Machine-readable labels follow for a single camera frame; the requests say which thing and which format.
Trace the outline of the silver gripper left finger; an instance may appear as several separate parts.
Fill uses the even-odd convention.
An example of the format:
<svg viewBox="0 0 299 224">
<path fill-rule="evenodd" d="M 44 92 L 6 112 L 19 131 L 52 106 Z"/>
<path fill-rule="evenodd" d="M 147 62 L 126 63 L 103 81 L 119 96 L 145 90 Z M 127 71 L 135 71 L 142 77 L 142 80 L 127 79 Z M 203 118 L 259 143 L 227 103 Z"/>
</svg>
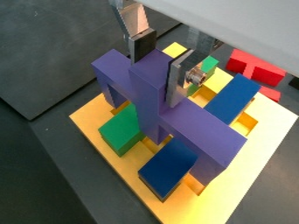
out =
<svg viewBox="0 0 299 224">
<path fill-rule="evenodd" d="M 135 64 L 157 46 L 157 30 L 150 27 L 146 8 L 135 0 L 109 0 L 117 15 L 131 63 Z"/>
</svg>

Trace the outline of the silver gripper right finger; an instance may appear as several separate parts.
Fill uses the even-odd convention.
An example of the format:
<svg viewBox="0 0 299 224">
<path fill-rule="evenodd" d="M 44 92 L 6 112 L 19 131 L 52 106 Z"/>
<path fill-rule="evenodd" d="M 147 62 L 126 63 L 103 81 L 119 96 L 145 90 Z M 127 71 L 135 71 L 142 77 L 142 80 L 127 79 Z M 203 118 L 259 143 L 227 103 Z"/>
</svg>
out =
<svg viewBox="0 0 299 224">
<path fill-rule="evenodd" d="M 197 28 L 190 28 L 189 48 L 171 60 L 169 64 L 166 102 L 174 108 L 187 97 L 187 84 L 201 86 L 207 80 L 207 73 L 202 70 L 203 60 L 210 56 L 215 38 Z"/>
</svg>

